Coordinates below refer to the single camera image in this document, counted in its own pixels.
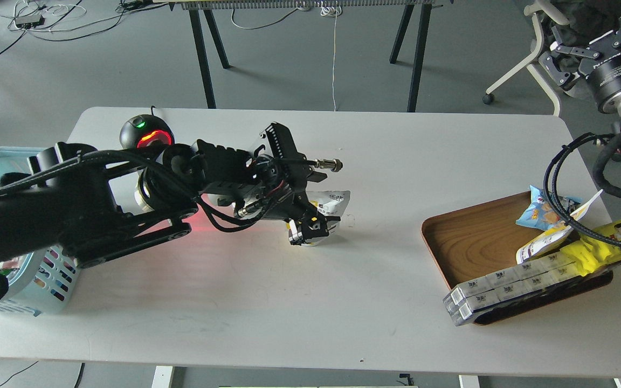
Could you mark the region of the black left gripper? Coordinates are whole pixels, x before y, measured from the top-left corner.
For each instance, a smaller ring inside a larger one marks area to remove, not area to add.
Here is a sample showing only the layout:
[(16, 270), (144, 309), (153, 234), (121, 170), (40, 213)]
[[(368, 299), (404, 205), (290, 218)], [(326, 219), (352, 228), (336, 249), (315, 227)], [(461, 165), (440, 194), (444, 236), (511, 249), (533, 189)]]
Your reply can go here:
[(310, 182), (321, 182), (327, 172), (338, 172), (338, 159), (308, 159), (299, 152), (288, 127), (273, 122), (249, 150), (197, 140), (193, 143), (193, 201), (200, 209), (228, 223), (257, 219), (288, 221), (291, 245), (315, 245), (328, 238), (325, 216), (311, 204)]

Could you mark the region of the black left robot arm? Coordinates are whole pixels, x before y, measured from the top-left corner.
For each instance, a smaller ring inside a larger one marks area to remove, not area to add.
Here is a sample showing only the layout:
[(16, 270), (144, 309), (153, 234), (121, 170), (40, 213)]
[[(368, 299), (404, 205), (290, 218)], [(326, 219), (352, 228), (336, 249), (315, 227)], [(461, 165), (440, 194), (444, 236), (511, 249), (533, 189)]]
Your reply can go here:
[[(322, 214), (306, 187), (342, 162), (309, 160), (281, 123), (260, 138), (251, 151), (186, 145), (141, 115), (124, 124), (121, 150), (65, 142), (44, 148), (29, 158), (29, 174), (0, 179), (0, 262), (58, 245), (79, 267), (94, 267), (187, 235), (185, 219), (198, 211), (227, 233), (281, 219), (291, 245), (329, 236), (341, 218)], [(0, 274), (0, 301), (9, 285)]]

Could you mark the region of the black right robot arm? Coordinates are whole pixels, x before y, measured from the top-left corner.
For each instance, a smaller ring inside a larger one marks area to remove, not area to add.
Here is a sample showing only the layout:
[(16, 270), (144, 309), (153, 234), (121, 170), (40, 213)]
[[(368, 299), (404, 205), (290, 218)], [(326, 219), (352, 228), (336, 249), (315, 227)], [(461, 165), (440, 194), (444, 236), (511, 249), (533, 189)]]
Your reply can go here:
[(619, 129), (613, 134), (585, 133), (565, 145), (547, 167), (542, 187), (547, 194), (551, 208), (566, 225), (573, 227), (577, 233), (621, 248), (621, 241), (592, 231), (569, 216), (559, 202), (555, 187), (557, 175), (564, 160), (584, 143), (601, 140), (604, 142), (604, 148), (593, 164), (591, 176), (596, 186), (603, 192), (621, 198), (621, 188), (614, 186), (604, 177), (607, 162), (621, 148), (621, 17), (618, 27), (597, 37), (586, 46), (567, 46), (556, 26), (552, 28), (552, 32), (555, 37), (555, 46), (552, 46), (549, 54), (542, 59), (550, 76), (560, 87), (565, 87), (577, 77), (582, 77), (587, 82), (599, 112), (619, 115)]

